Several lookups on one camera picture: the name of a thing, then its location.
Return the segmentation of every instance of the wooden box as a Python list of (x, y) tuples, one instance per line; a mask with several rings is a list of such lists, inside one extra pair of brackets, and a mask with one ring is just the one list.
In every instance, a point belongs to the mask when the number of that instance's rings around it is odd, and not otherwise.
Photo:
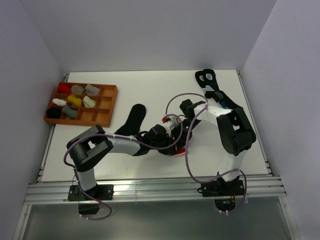
[[(88, 83), (72, 83), (72, 82), (60, 82), (59, 84), (66, 84), (69, 88), (73, 85), (79, 85), (86, 88)], [(67, 98), (70, 94), (64, 94), (59, 91), (59, 86), (56, 88), (55, 93), (50, 101), (48, 109), (55, 107), (62, 110), (62, 106), (55, 105), (53, 99), (62, 99), (67, 102), (67, 106), (71, 109), (77, 110), (77, 116), (75, 119), (67, 118), (64, 113), (61, 114), (60, 119), (47, 117), (47, 112), (44, 115), (44, 120), (49, 124), (65, 124), (65, 125), (80, 125), (80, 126), (94, 126), (101, 125), (102, 127), (109, 127), (111, 122), (112, 113), (114, 110), (116, 97), (117, 97), (117, 86), (116, 85), (104, 85), (104, 84), (91, 84), (96, 88), (100, 88), (98, 96), (87, 95), (84, 91), (83, 94), (75, 94), (77, 98), (82, 99), (80, 107), (72, 106)], [(92, 100), (95, 100), (96, 104), (94, 108), (87, 108), (84, 106), (84, 97), (88, 96)]]

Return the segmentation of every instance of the gray sock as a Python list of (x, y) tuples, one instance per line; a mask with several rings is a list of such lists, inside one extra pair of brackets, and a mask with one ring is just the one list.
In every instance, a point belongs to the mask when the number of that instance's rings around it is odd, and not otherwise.
[(71, 87), (71, 94), (84, 94), (85, 89), (80, 85), (73, 85)]
[(87, 86), (85, 86), (85, 91), (87, 95), (98, 96), (100, 89), (92, 86), (91, 84), (88, 84)]
[(68, 106), (64, 106), (62, 108), (62, 112), (66, 115), (67, 118), (69, 119), (76, 119), (78, 111), (77, 110), (73, 110)]

